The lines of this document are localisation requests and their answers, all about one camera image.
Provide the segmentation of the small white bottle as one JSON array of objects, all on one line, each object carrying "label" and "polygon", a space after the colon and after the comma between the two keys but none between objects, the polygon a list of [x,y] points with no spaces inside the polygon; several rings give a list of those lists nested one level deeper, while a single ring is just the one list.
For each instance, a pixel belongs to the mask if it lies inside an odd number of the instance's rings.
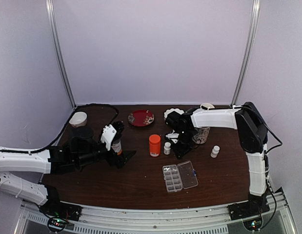
[{"label": "small white bottle", "polygon": [[212,151],[211,151],[210,156],[211,156],[212,158],[216,158],[217,155],[219,154],[219,151],[220,151],[220,147],[219,147],[218,145],[215,145],[215,146],[213,147]]},{"label": "small white bottle", "polygon": [[171,143],[170,142],[165,142],[164,147],[163,147],[163,153],[165,155],[169,155],[171,152]]}]

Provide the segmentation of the clear plastic pill organizer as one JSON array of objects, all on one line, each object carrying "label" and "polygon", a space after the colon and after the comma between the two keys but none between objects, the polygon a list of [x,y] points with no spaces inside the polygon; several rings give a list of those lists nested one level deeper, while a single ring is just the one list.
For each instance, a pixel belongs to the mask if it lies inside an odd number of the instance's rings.
[{"label": "clear plastic pill organizer", "polygon": [[[170,170],[165,171],[164,167],[170,167]],[[162,167],[162,173],[168,193],[194,188],[199,184],[191,161],[185,161],[177,165],[165,165]]]}]

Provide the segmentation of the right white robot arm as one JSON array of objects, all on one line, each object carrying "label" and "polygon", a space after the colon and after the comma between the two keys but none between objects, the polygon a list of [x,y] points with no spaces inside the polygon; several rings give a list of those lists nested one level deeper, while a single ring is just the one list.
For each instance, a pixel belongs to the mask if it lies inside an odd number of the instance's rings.
[{"label": "right white robot arm", "polygon": [[168,109],[164,121],[171,128],[165,137],[174,155],[194,160],[198,180],[211,203],[246,199],[248,215],[263,208],[268,129],[253,103]]}]

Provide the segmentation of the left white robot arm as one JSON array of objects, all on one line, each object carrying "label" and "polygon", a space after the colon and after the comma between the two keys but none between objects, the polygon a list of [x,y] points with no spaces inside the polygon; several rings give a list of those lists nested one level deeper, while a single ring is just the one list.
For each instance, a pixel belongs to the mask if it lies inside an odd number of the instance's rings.
[{"label": "left white robot arm", "polygon": [[36,172],[64,175],[106,160],[110,166],[122,168],[135,151],[117,151],[112,145],[121,137],[121,131],[105,126],[100,141],[93,139],[93,130],[83,126],[72,130],[62,146],[25,150],[0,147],[0,191],[20,197],[39,206],[45,206],[53,216],[61,216],[65,206],[58,191],[52,186],[30,182],[13,172]]}]

